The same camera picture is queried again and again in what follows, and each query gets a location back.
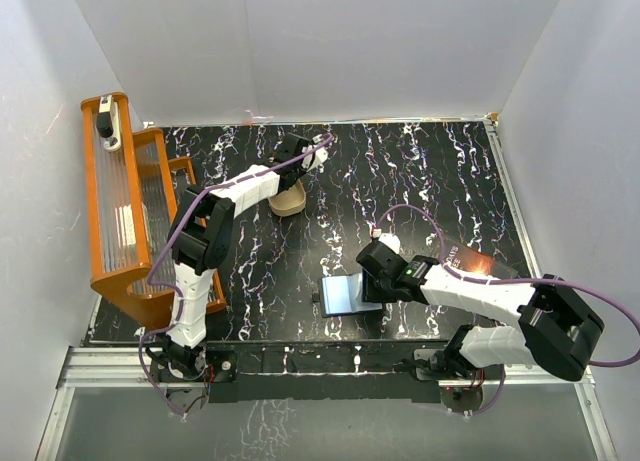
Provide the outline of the blue credit card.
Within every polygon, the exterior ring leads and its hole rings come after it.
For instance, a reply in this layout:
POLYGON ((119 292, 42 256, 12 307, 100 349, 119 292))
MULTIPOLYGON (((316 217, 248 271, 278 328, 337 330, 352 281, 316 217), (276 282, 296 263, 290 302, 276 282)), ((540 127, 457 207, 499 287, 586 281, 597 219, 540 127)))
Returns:
POLYGON ((319 304, 323 317, 355 315, 384 310, 383 303, 366 300, 363 272, 327 276, 319 280, 319 304))

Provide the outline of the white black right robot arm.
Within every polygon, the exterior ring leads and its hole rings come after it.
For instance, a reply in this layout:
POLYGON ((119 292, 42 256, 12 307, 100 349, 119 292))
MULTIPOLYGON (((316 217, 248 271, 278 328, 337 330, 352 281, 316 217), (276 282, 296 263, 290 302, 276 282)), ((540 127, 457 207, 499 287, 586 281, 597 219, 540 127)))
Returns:
POLYGON ((565 381, 580 380, 604 331, 595 311, 561 280, 470 276, 428 256, 406 261, 386 242, 357 256, 374 294, 472 312, 492 327, 462 325, 446 347, 417 360, 423 371, 466 378, 493 365, 539 366, 565 381))

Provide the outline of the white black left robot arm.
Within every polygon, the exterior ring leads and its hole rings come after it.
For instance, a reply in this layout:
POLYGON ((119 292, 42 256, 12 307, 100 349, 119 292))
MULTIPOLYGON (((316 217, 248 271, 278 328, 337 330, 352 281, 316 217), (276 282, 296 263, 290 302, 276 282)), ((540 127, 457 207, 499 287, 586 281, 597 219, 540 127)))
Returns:
POLYGON ((202 342, 213 275, 231 247, 234 220, 263 200, 281 195, 328 159, 330 134, 311 139, 288 133, 276 151, 236 177, 183 192, 161 256, 174 265, 174 301, 168 330, 159 335, 159 364, 194 380, 206 368, 202 342))

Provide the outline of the orange tiered acrylic rack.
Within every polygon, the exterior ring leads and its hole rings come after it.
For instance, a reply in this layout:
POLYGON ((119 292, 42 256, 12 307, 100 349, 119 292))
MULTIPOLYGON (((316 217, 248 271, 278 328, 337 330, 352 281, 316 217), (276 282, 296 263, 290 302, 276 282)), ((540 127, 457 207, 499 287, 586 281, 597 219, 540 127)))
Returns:
POLYGON ((128 98, 118 103, 122 146, 103 148, 96 129, 102 96, 81 103, 91 288, 149 330, 171 319, 173 262, 159 257, 177 212, 177 190, 196 181, 189 157, 171 158, 159 128, 135 132, 128 98))

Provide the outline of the white device on rack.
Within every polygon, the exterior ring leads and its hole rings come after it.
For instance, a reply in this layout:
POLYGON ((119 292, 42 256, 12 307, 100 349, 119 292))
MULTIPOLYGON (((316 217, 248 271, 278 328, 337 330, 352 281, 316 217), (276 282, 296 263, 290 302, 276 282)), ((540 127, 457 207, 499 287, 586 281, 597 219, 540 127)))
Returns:
POLYGON ((111 94, 104 95, 100 99, 96 129, 106 151, 117 152, 121 148, 122 133, 119 107, 111 94))

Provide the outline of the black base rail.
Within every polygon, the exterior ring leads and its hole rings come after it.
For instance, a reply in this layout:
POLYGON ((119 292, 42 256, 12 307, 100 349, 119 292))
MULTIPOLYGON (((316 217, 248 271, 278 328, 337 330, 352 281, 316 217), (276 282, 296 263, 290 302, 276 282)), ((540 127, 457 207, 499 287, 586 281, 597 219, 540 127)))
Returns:
POLYGON ((170 393, 199 385, 208 403, 262 400, 405 399, 439 403, 447 388, 473 406, 499 380, 497 366, 457 375, 428 369, 442 342, 368 340, 338 342, 209 342, 188 353, 167 341, 152 343, 152 378, 170 393))

